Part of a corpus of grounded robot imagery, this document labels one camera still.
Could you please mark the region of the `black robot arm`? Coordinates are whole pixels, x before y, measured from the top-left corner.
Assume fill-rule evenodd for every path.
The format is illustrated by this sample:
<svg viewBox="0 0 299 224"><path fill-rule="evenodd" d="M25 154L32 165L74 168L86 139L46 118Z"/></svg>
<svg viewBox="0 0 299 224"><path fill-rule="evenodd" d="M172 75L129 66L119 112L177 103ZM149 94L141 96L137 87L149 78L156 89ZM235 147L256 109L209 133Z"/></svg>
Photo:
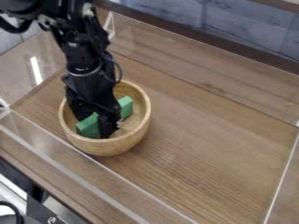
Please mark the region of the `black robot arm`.
<svg viewBox="0 0 299 224"><path fill-rule="evenodd" d="M0 28L18 34L36 23L64 54L65 100L78 122L96 116L97 135L119 129L121 112L113 88L123 71L108 51L108 32L93 0L0 0Z"/></svg>

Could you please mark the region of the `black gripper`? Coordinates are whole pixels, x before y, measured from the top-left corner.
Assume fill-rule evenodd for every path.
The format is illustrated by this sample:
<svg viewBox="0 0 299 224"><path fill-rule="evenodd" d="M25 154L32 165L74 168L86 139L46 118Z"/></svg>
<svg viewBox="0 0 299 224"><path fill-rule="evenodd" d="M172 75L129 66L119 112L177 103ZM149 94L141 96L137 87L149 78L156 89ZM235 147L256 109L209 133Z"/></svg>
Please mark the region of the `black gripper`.
<svg viewBox="0 0 299 224"><path fill-rule="evenodd" d="M100 66L94 73L85 75L68 73L61 81L65 85L66 103L72 114L78 121L82 121L97 112L98 136L106 139L119 129L121 120L120 106L113 94L113 87L119 80L112 54L104 52L100 59Z"/></svg>

